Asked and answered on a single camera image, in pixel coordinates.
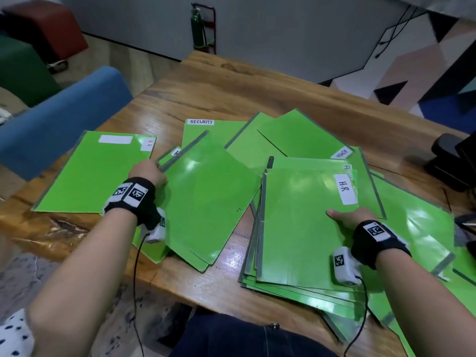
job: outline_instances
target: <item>wooden table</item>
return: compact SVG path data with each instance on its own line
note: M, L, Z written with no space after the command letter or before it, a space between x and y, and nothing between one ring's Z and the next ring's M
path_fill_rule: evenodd
M415 194L456 214L467 213L467 198L422 169L442 133L467 135L404 111L364 100L278 72L193 52L98 130L157 136L152 158L181 145L186 119L249 120L262 111L278 117L299 108L349 145L361 146L371 168ZM29 182L0 207L0 230L25 250L62 260L99 220L93 214L34 213L31 205L50 185L66 156ZM217 262L200 274L176 257L159 265L140 258L138 278L182 300L259 324L278 322L342 353L318 313L241 288L237 282L253 216L246 211ZM126 274L136 250L131 249ZM351 348L354 356L404 356L398 338L370 319Z

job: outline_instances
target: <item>red ottoman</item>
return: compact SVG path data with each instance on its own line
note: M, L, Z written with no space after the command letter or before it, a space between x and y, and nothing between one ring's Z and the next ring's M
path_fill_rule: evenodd
M66 7L46 0L30 0L3 8L11 37L31 44L47 64L66 60L88 48L80 26Z

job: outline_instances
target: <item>green ottoman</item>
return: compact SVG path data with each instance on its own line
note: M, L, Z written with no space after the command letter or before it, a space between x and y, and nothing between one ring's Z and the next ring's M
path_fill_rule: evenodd
M0 88L29 107L61 91L30 44L4 35L0 35Z

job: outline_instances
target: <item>hand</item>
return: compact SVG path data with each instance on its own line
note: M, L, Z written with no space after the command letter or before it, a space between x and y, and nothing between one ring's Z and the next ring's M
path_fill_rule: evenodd
M355 229L361 222L365 220L377 220L378 217L371 212L369 208L359 207L353 212L341 213L337 210L326 210L326 214L337 222L342 222L344 227Z
M150 159L140 161L132 167L128 178L133 177L146 178L157 188L168 183L167 177L158 169L158 165Z

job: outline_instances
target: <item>dark pants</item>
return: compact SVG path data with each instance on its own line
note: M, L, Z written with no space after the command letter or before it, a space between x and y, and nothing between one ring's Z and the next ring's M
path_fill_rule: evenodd
M237 318L195 315L170 357L336 357L310 338L279 327L258 326Z

